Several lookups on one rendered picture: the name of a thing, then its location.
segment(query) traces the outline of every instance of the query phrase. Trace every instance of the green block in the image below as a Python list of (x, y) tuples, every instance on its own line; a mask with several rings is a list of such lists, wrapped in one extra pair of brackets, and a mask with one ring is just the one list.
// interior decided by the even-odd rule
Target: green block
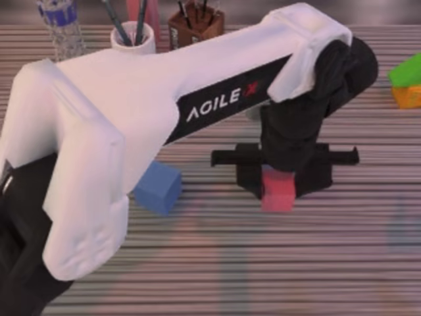
[(421, 84), (421, 53), (389, 72), (389, 80), (393, 87), (405, 88)]

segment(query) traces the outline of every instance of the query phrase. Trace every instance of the striped table surface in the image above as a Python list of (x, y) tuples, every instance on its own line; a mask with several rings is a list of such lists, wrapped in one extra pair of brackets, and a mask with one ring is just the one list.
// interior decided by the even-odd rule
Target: striped table surface
[[(421, 315), (421, 110), (398, 110), (386, 77), (421, 50), (421, 26), (351, 28), (376, 52), (380, 77), (325, 121), (321, 140), (358, 145), (360, 165), (335, 167), (335, 184), (292, 213), (266, 214), (235, 185), (234, 167), (210, 167), (212, 150), (257, 141), (257, 122), (239, 114), (168, 146), (158, 160), (184, 181), (174, 215), (131, 199), (122, 248), (44, 315)], [(82, 30), (90, 51), (109, 47), (110, 26)], [(13, 76), (46, 57), (41, 26), (0, 26), (2, 121)]]

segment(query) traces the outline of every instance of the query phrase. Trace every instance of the blue cube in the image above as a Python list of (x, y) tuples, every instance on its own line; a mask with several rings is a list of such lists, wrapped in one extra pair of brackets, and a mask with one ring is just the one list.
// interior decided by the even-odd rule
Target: blue cube
[(134, 188), (134, 197), (138, 205), (167, 216), (181, 192), (181, 172), (158, 161), (153, 161)]

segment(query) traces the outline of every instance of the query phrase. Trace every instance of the wooden pen holder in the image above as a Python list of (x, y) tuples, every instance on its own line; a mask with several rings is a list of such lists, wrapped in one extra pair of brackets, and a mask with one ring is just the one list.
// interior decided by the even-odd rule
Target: wooden pen holder
[(186, 11), (191, 23), (191, 29), (188, 27), (186, 19), (181, 12), (177, 12), (168, 20), (171, 49), (178, 49), (199, 41), (209, 40), (224, 33), (225, 14), (223, 12), (218, 11), (209, 25), (209, 21), (211, 21), (215, 12), (214, 8), (207, 7), (205, 16), (202, 18), (203, 8), (200, 7), (196, 19), (195, 4), (194, 1), (190, 1), (186, 5)]

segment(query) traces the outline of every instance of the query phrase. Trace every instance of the gray wall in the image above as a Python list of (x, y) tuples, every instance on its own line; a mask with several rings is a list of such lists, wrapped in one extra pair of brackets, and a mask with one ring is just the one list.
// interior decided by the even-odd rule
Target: gray wall
[[(166, 22), (177, 10), (176, 0), (159, 0), (161, 18)], [(228, 24), (258, 22), (269, 10), (297, 1), (292, 0), (222, 0)], [(308, 0), (338, 21), (346, 24), (421, 24), (421, 0)], [(0, 24), (38, 24), (36, 0), (0, 0)], [(125, 0), (112, 0), (120, 18), (126, 18)], [(108, 24), (100, 0), (79, 0), (82, 24)]]

